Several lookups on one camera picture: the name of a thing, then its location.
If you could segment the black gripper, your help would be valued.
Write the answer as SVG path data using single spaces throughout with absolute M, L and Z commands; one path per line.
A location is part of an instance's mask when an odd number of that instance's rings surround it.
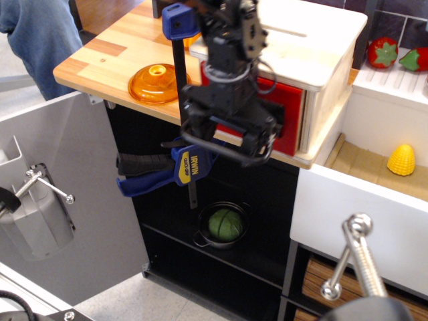
M 243 108 L 252 98 L 258 98 L 253 84 L 214 84 L 207 86 L 186 85 L 183 88 L 186 100 L 197 101 L 208 108 L 216 108 L 232 115 Z M 181 126 L 181 137 L 190 144 L 207 146 L 215 134 L 217 123 L 209 117 L 190 116 Z M 264 134 L 246 132 L 241 144 L 243 164 L 264 164 L 272 153 L 272 140 Z

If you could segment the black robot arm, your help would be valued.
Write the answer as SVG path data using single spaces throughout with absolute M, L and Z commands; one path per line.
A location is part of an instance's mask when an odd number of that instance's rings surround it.
M 257 85 L 267 31 L 257 1 L 185 1 L 196 14 L 207 61 L 206 86 L 186 85 L 184 140 L 241 163 L 268 161 L 282 129 L 284 109 L 262 100 Z

